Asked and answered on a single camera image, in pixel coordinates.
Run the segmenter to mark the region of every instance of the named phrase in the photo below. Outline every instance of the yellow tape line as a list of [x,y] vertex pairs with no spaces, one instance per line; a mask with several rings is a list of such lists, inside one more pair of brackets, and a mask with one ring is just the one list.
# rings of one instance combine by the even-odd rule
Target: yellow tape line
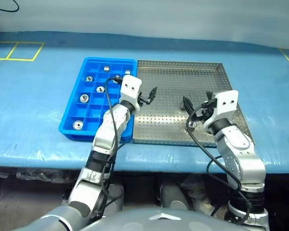
[[[29,61],[29,62],[33,62],[36,57],[38,56],[38,54],[40,53],[40,51],[42,50],[42,48],[44,47],[44,42],[22,42],[22,41],[2,41],[0,43],[15,43],[15,45],[13,46],[13,48],[11,49],[11,51],[8,53],[8,55],[5,58],[0,58],[0,60],[9,60],[9,61]],[[10,58],[10,56],[13,54],[13,52],[15,51],[16,47],[18,46],[18,44],[40,44],[40,47],[38,49],[38,51],[35,53],[35,55],[33,56],[32,59],[17,59],[17,58]]]
[[285,58],[289,61],[289,57],[286,55],[286,53],[284,52],[284,50],[282,48],[279,48],[279,50],[283,53],[283,55],[285,56]]

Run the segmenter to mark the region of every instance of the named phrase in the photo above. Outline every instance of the gray floor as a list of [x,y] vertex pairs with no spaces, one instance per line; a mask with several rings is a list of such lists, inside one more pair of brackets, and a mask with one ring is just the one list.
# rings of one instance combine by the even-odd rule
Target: gray floor
[[[151,177],[128,179],[124,209],[153,207],[155,195]],[[60,205],[69,185],[37,180],[1,179],[0,231],[10,231],[41,217]]]
[[36,180],[1,179],[0,231],[29,224],[61,204],[64,185]]

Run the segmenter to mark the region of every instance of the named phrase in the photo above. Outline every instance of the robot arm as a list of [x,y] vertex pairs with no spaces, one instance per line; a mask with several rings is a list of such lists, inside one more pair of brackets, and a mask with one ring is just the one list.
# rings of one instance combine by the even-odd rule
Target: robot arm
[[[202,105],[202,115],[194,114],[189,124],[202,122],[204,129],[214,136],[226,169],[241,183],[240,191],[251,204],[250,215],[244,224],[263,227],[268,231],[268,212],[263,206],[264,164],[255,153],[251,138],[236,124],[230,123],[231,116],[236,111],[238,92],[236,90],[207,92],[207,97],[209,100]],[[183,101],[187,112],[191,114],[194,111],[191,102],[186,97]],[[227,180],[233,188],[238,187],[236,181],[228,174]],[[232,196],[228,202],[228,210],[227,219],[242,219],[247,211],[245,201],[238,195]]]
[[77,231],[102,217],[110,197],[107,183],[121,134],[131,115],[140,110],[141,101],[150,104],[157,92],[157,88],[154,88],[149,98],[144,99],[141,97],[140,79],[125,75],[123,79],[115,77],[114,80],[122,84],[119,104],[112,108],[112,115],[110,110],[105,112],[103,123],[96,132],[89,158],[80,171],[68,205],[55,208],[18,231]]

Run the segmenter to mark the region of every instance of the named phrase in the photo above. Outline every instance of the floor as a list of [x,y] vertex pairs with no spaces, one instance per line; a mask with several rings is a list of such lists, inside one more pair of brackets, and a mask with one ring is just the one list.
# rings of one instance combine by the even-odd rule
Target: floor
[[[124,209],[157,206],[156,186],[160,175],[176,180],[185,178],[180,174],[117,173],[125,186]],[[227,190],[208,176],[204,176],[204,181],[212,203],[223,202]],[[11,176],[1,179],[0,231],[22,227],[59,206],[69,186]],[[265,199],[271,231],[289,230],[289,175],[268,175]]]

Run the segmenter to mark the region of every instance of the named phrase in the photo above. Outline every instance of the metal part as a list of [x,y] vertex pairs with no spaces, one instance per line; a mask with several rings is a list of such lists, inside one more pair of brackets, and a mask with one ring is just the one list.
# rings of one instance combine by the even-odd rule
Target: metal part
[[73,129],[80,131],[82,129],[83,122],[81,120],[76,120],[73,122]]
[[[129,110],[121,104],[116,104],[113,107],[113,114],[118,131],[118,139],[120,139],[122,132],[126,129],[127,122],[129,121],[131,114]],[[92,150],[110,155],[113,152],[114,145],[115,131],[112,117],[110,111],[108,110],[104,114],[103,123],[95,134],[92,143]]]
[[96,88],[96,92],[104,92],[105,88],[103,86],[99,86]]
[[[115,77],[120,77],[119,75],[115,75]],[[116,80],[112,80],[112,82],[117,83]]]
[[104,66],[104,71],[109,72],[110,71],[110,66]]
[[33,221],[25,227],[13,231],[73,231],[70,226],[66,225],[61,217],[48,216]]
[[[230,202],[228,202],[228,209],[230,212],[232,212],[235,216],[239,218],[244,217],[244,215],[246,214],[245,212],[234,208],[230,204]],[[264,209],[263,213],[259,213],[259,214],[250,213],[249,218],[244,222],[244,224],[251,225],[251,226],[264,227],[266,231],[270,231],[268,211]]]
[[48,217],[56,217],[68,227],[69,231],[78,230],[86,223],[86,219],[81,217],[79,211],[70,206],[60,206],[42,216],[41,219]]
[[71,192],[68,203],[71,204],[73,201],[81,202],[92,211],[101,192],[102,188],[100,185],[92,184],[79,178]]
[[123,186],[121,184],[111,184],[108,188],[108,191],[109,191],[109,194],[112,196],[121,196],[121,197],[105,208],[103,217],[108,217],[117,212],[120,212],[123,210],[123,207],[124,207]]
[[92,76],[86,77],[86,81],[88,81],[88,82],[91,82],[91,81],[93,81],[93,80],[94,80],[94,78],[93,78]]
[[189,205],[186,197],[177,184],[164,183],[159,189],[160,202],[163,208],[188,210]]
[[[104,179],[108,179],[110,174],[104,174]],[[80,171],[77,181],[85,180],[87,182],[101,184],[101,173],[92,171],[86,167],[83,167]]]
[[190,127],[191,131],[194,131],[197,128],[197,122],[189,122],[188,126]]
[[[231,170],[242,184],[259,184],[261,188],[257,190],[263,190],[265,167],[256,155],[251,139],[244,135],[236,125],[221,129],[214,139],[226,168]],[[230,184],[237,187],[237,183],[231,177],[227,176],[227,178]]]
[[[201,105],[208,100],[206,91],[232,89],[220,63],[140,60],[137,77],[143,81],[144,92],[158,86],[158,96],[150,107],[135,115],[133,139],[136,143],[195,145],[185,130],[188,114],[179,107],[182,96],[188,97],[193,105]],[[251,137],[239,106],[231,122]],[[202,126],[196,127],[193,134],[204,146],[216,147],[213,136]]]
[[264,183],[242,184],[241,190],[250,193],[261,193],[264,191]]
[[87,103],[89,101],[89,96],[87,94],[83,94],[80,96],[80,102]]

